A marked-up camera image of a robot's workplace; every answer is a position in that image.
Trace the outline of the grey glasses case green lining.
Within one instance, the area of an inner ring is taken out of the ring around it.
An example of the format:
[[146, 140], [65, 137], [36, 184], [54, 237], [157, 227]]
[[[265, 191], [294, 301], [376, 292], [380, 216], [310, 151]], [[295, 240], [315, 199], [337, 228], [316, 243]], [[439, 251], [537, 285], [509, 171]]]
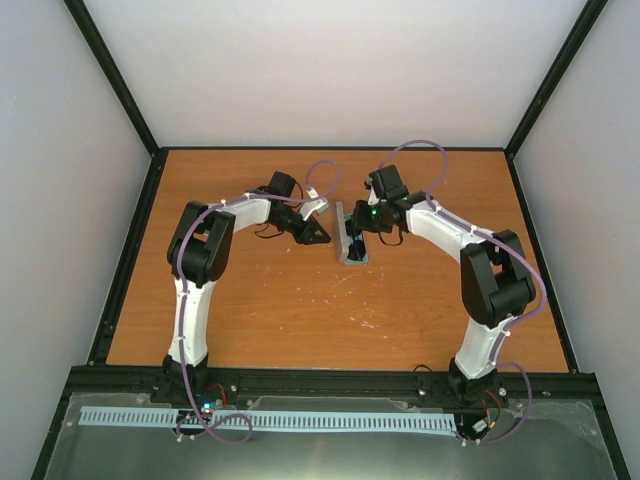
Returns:
[[356, 266], [356, 265], [366, 265], [369, 262], [369, 255], [367, 250], [367, 256], [365, 257], [365, 261], [362, 263], [349, 262], [347, 260], [348, 253], [348, 235], [345, 230], [345, 219], [352, 217], [351, 213], [348, 213], [342, 202], [336, 202], [334, 206], [334, 220], [335, 220], [335, 228], [334, 228], [334, 242], [336, 246], [336, 256], [339, 263], [344, 265]]

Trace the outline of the black sunglasses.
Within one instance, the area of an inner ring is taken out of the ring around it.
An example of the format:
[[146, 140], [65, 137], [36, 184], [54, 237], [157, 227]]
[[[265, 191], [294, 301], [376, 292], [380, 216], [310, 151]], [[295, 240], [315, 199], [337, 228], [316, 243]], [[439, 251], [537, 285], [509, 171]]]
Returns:
[[361, 231], [355, 231], [348, 236], [349, 245], [347, 260], [349, 262], [362, 263], [367, 256], [366, 244]]

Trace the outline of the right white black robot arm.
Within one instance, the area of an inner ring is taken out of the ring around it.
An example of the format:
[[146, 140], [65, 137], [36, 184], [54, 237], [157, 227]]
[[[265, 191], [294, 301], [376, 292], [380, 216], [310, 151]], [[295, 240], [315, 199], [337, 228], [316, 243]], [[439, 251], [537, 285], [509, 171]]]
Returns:
[[518, 235], [475, 226], [426, 193], [411, 193], [394, 165], [371, 172], [369, 198], [356, 202], [356, 231], [409, 233], [435, 245], [460, 266], [461, 298], [469, 316], [461, 347], [451, 359], [448, 389], [460, 404], [486, 389], [497, 367], [511, 324], [536, 296], [535, 270], [524, 257]]

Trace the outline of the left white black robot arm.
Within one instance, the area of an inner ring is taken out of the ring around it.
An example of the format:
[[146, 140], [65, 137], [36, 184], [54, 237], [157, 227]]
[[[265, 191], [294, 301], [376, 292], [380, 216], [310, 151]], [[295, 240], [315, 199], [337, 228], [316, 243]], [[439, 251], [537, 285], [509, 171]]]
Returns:
[[185, 206], [170, 242], [167, 260], [176, 290], [171, 344], [162, 364], [172, 388], [186, 402], [208, 390], [206, 331], [214, 288], [226, 270], [233, 236], [265, 224], [290, 234], [301, 245], [325, 244], [331, 237], [313, 214], [328, 208], [325, 195], [310, 185], [303, 198], [290, 197], [297, 181], [277, 171], [270, 182], [232, 200], [191, 201]]

